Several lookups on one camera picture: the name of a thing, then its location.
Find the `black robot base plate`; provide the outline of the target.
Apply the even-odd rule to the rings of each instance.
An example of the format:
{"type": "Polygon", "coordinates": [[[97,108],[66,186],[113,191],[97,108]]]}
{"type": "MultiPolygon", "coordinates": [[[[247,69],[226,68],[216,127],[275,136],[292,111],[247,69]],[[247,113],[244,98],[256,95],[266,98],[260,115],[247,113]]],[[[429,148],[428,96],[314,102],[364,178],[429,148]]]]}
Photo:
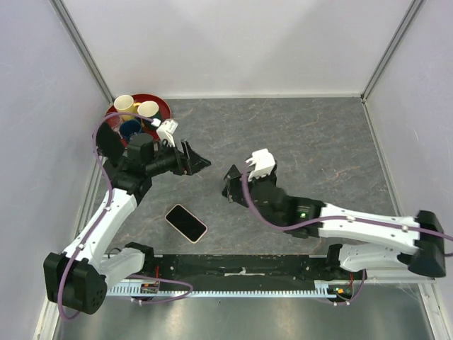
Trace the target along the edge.
{"type": "Polygon", "coordinates": [[[194,290],[308,290],[315,281],[367,278],[349,272],[325,256],[164,254],[145,261],[139,275],[186,282],[194,290]]]}

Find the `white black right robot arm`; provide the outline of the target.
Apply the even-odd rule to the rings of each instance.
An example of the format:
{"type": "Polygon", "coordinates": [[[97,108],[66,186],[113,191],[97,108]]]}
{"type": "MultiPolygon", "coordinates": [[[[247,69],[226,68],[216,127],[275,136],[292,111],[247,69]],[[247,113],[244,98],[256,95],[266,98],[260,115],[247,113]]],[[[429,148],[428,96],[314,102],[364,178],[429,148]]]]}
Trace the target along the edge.
{"type": "Polygon", "coordinates": [[[411,216],[357,212],[320,200],[287,195],[276,186],[274,172],[239,178],[246,207],[265,225],[295,237],[345,238],[357,246],[334,244],[324,261],[334,279],[347,272],[372,268],[404,268],[418,276],[444,278],[447,274],[445,240],[435,213],[420,210],[411,216]]]}

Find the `black angled desk phone stand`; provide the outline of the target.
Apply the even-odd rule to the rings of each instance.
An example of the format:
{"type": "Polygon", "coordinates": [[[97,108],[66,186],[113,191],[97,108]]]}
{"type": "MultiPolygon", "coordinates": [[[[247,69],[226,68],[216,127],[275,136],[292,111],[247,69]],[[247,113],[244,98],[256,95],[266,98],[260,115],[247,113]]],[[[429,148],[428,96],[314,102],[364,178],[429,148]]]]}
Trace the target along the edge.
{"type": "Polygon", "coordinates": [[[229,203],[237,203],[247,208],[248,204],[243,196],[241,172],[236,165],[232,165],[224,177],[222,195],[229,203]]]}

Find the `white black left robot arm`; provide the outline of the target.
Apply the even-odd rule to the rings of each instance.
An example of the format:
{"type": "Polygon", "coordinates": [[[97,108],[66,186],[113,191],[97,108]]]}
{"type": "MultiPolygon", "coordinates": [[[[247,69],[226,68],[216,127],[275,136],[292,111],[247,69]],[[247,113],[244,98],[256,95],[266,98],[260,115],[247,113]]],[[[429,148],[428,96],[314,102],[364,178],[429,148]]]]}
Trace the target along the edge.
{"type": "Polygon", "coordinates": [[[188,142],[181,148],[157,142],[142,133],[128,145],[106,154],[102,171],[108,190],[83,231],[60,254],[44,260],[47,297],[66,317],[65,308],[92,315],[97,312],[109,289],[136,274],[149,278],[155,271],[154,250],[130,243],[111,259],[104,253],[127,217],[138,207],[152,186],[155,176],[171,172],[192,176],[211,162],[195,152],[188,142]]]}

